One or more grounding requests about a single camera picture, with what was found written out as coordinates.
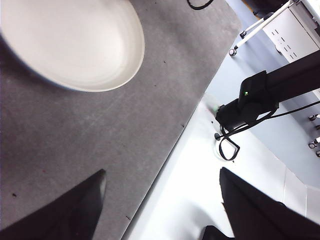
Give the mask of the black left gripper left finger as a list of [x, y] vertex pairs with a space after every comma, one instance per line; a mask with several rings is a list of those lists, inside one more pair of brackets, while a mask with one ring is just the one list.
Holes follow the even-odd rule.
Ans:
[[0, 231], [2, 240], [91, 240], [106, 192], [107, 173], [96, 173]]

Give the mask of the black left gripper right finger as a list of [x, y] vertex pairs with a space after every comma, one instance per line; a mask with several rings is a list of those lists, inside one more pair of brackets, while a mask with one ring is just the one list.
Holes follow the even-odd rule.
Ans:
[[219, 184], [233, 240], [318, 240], [320, 226], [222, 167]]

